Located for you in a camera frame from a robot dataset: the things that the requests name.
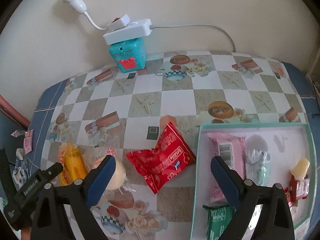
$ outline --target white cable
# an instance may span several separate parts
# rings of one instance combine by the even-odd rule
[[[180,27],[186,27],[186,26],[209,26],[209,27],[213,27],[213,28],[219,29],[225,35],[228,36],[228,38],[230,39],[230,41],[232,43],[233,52],[236,52],[236,45],[235,45],[233,39],[231,38],[231,36],[224,29],[222,29],[222,28],[220,28],[220,27],[218,27],[216,25],[210,25],[210,24],[184,24],[184,25],[171,25],[171,26],[154,26],[154,25],[150,25],[150,30],[160,29],[160,28],[180,28]]]
[[[92,24],[92,26],[95,27],[97,30],[105,31],[106,29],[108,29],[108,28],[100,28],[98,25],[96,25],[94,21],[91,19],[90,15],[87,13],[87,11],[85,11],[83,14],[87,17],[87,19]]]

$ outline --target pink candy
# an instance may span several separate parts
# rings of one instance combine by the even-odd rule
[[[33,131],[34,131],[33,129],[30,131],[27,131],[23,140],[23,148],[26,154],[32,151]]]
[[[213,155],[220,156],[230,169],[238,172],[240,177],[244,179],[245,137],[224,133],[207,133],[207,135],[213,143]],[[213,181],[213,192],[210,201],[225,201],[225,197],[215,178],[213,178]]]

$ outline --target blue gripper pad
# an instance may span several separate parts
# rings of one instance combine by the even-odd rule
[[[211,173],[219,184],[219,187],[226,197],[228,204],[236,209],[239,209],[241,206],[239,190],[228,174],[228,172],[233,172],[233,170],[230,170],[226,164],[225,167],[226,168],[220,164],[217,157],[214,157],[211,160]]]
[[[91,208],[92,206],[98,204],[103,192],[105,191],[107,185],[109,184],[109,181],[112,178],[112,175],[115,173],[116,159],[113,156],[110,157],[111,158],[106,162],[105,160],[103,160],[99,164],[97,169],[93,169],[90,171],[92,172],[95,170],[100,170],[100,172],[97,174],[97,176],[95,177],[94,181],[88,189],[87,201],[85,203],[85,205],[88,208]]]

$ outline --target teal box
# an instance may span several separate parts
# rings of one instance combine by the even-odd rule
[[[144,69],[146,66],[147,55],[142,37],[114,43],[109,53],[122,72]]]

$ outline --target beige wall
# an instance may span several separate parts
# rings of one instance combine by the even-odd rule
[[[238,52],[293,63],[306,70],[319,47],[318,24],[301,0],[84,0],[103,26],[116,16],[150,18],[154,25],[221,26]],[[24,0],[0,36],[0,94],[30,119],[42,92],[77,73],[112,62],[102,35],[59,0]],[[206,27],[153,30],[148,53],[178,49],[231,50]]]

